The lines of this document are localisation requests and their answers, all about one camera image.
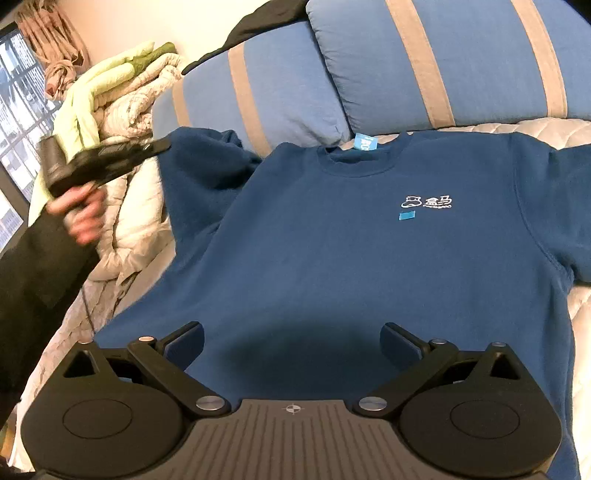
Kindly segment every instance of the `silver screw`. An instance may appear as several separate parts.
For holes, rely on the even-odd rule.
[[[226,403],[224,399],[216,395],[206,395],[195,402],[195,405],[202,410],[216,411],[222,408]]]
[[[368,411],[380,411],[388,406],[388,402],[381,397],[364,397],[359,400],[359,406]]]

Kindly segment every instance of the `blue tape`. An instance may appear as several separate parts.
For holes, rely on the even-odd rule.
[[[415,215],[414,210],[412,212],[400,212],[400,216],[398,217],[398,220],[408,220],[409,218],[414,218],[414,215]]]

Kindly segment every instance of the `black handheld device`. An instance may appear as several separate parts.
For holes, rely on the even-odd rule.
[[[460,351],[394,323],[380,343],[407,368],[352,407],[235,411],[183,371],[203,349],[198,322],[121,349],[77,343],[23,419],[35,479],[546,479],[560,420],[508,345]]]
[[[144,145],[125,141],[81,150],[67,163],[63,150],[52,135],[41,139],[38,153],[47,190],[57,198],[70,188],[89,181],[94,181],[97,186],[104,185],[169,148],[168,138]]]

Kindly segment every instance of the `wall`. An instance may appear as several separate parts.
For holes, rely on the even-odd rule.
[[[219,48],[266,0],[59,0],[92,63],[145,40],[172,41],[187,60]]]

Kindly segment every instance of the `blue sweatshirt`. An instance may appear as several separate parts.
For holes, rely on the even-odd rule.
[[[353,401],[397,374],[395,322],[460,349],[510,344],[563,424],[550,470],[579,477],[567,295],[591,281],[590,147],[522,134],[401,134],[377,150],[180,128],[160,156],[177,256],[102,347],[205,330],[187,369],[228,398]]]

